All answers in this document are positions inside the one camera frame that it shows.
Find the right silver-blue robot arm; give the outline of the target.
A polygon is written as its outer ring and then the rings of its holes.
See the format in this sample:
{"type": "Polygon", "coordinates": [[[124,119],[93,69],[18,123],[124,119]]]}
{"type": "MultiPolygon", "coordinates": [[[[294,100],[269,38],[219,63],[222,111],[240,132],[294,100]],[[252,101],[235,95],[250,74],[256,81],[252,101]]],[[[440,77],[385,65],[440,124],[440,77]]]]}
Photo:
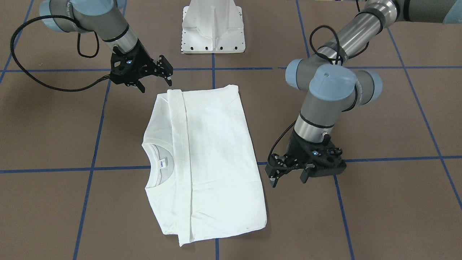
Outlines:
{"type": "Polygon", "coordinates": [[[125,0],[45,0],[39,7],[44,24],[57,32],[94,32],[111,49],[109,79],[114,84],[137,87],[140,79],[158,76],[171,86],[173,67],[160,55],[152,59],[122,15],[125,0]]]}

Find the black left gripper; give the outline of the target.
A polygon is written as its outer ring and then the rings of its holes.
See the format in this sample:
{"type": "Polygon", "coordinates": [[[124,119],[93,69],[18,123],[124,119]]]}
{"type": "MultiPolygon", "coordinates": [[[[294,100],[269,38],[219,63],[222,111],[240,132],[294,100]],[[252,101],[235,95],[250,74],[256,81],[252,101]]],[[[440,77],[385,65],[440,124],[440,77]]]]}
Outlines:
{"type": "Polygon", "coordinates": [[[268,157],[265,172],[270,185],[275,188],[279,179],[292,170],[300,168],[300,164],[310,164],[314,161],[313,151],[318,143],[312,143],[301,138],[295,130],[292,131],[285,155],[271,154],[268,157]]]}

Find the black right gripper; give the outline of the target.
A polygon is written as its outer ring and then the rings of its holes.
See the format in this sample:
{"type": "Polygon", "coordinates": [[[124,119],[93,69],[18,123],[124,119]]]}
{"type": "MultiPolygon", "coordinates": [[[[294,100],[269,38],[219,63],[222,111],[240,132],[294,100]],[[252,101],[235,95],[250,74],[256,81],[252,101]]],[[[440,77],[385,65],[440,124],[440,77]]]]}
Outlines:
{"type": "MultiPolygon", "coordinates": [[[[125,54],[124,78],[144,78],[146,76],[157,76],[165,80],[169,87],[172,87],[173,66],[164,55],[160,55],[155,62],[147,53],[140,40],[137,40],[134,48],[125,54]]],[[[142,93],[145,93],[145,86],[138,80],[134,84],[142,93]]]]}

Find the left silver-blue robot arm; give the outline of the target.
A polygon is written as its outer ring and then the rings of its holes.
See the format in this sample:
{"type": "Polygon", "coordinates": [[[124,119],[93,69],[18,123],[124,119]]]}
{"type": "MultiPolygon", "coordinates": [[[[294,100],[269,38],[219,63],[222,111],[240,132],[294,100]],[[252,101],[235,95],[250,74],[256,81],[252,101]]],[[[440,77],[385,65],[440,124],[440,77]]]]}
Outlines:
{"type": "Polygon", "coordinates": [[[297,120],[290,125],[293,132],[286,153],[269,153],[265,172],[272,187],[293,170],[302,170],[302,183],[345,170],[343,151],[331,140],[333,127],[342,112],[377,99],[383,81],[375,72],[353,72],[344,64],[395,22],[460,24],[461,1],[368,0],[348,25],[314,48],[310,58],[291,61],[285,72],[287,84],[305,91],[306,97],[297,120]]]}

